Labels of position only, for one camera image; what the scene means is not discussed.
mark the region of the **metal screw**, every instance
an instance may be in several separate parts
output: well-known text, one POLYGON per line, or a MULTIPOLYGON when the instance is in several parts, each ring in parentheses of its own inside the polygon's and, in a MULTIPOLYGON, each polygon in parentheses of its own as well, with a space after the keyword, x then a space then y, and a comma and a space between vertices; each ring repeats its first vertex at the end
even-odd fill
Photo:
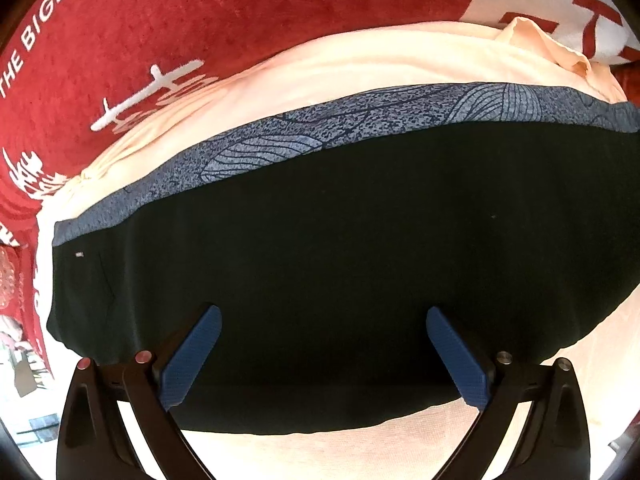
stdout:
POLYGON ((138 364, 146 364, 151 361, 152 354, 149 350, 141 350, 136 354, 136 362, 138 364))
POLYGON ((569 361, 569 359, 565 359, 564 357, 561 357, 558 359, 558 366, 560 367, 561 370, 568 372, 569 370, 571 370, 571 361, 569 361))
POLYGON ((83 357, 78 361, 78 370, 86 370, 89 366, 91 366, 91 359, 88 357, 83 357))
POLYGON ((510 365, 513 363, 513 356, 509 352, 498 352, 495 360, 502 365, 510 365))

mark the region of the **black cloth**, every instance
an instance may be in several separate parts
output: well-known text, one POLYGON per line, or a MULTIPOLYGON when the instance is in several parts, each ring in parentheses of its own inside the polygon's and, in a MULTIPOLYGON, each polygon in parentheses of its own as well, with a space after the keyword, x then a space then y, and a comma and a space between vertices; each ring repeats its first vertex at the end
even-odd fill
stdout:
POLYGON ((113 363, 210 301, 222 335, 172 409, 181 428, 370 426, 457 397, 426 335, 434 304, 531 361, 608 316, 640 282, 639 163, 638 134, 546 123, 300 156, 54 248, 47 327, 113 363))

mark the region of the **gray patterned fabric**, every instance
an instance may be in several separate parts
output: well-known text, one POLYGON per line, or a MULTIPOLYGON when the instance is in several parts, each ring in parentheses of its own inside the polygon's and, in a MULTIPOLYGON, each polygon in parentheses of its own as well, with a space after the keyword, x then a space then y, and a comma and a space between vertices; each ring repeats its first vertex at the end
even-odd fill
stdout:
POLYGON ((143 205, 306 153, 464 121, 537 121, 640 129, 640 108, 564 87, 436 84, 363 92, 255 121, 175 155, 145 178, 56 224, 53 245, 117 225, 143 205))

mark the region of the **black fabric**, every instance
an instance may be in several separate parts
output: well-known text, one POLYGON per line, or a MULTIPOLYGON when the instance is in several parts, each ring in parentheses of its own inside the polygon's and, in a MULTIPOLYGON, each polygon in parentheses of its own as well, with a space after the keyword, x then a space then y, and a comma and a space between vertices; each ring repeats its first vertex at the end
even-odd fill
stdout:
POLYGON ((47 327, 111 363, 211 301, 222 335, 172 409, 180 427, 377 424, 457 397, 426 336, 431 305, 533 361, 610 314, 640 282, 639 163, 638 134, 545 123, 301 156, 54 248, 47 327))

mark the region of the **blue gripper pad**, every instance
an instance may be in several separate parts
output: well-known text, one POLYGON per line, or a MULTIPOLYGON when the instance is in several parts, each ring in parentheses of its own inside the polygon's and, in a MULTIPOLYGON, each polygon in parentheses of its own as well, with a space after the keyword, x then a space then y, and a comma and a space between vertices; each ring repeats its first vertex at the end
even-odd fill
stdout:
POLYGON ((491 399, 491 380, 436 306, 427 312, 427 334, 464 401, 469 406, 484 410, 491 399))
POLYGON ((168 410, 180 404, 220 337, 222 313, 211 306, 202 315, 160 376, 159 399, 168 410))

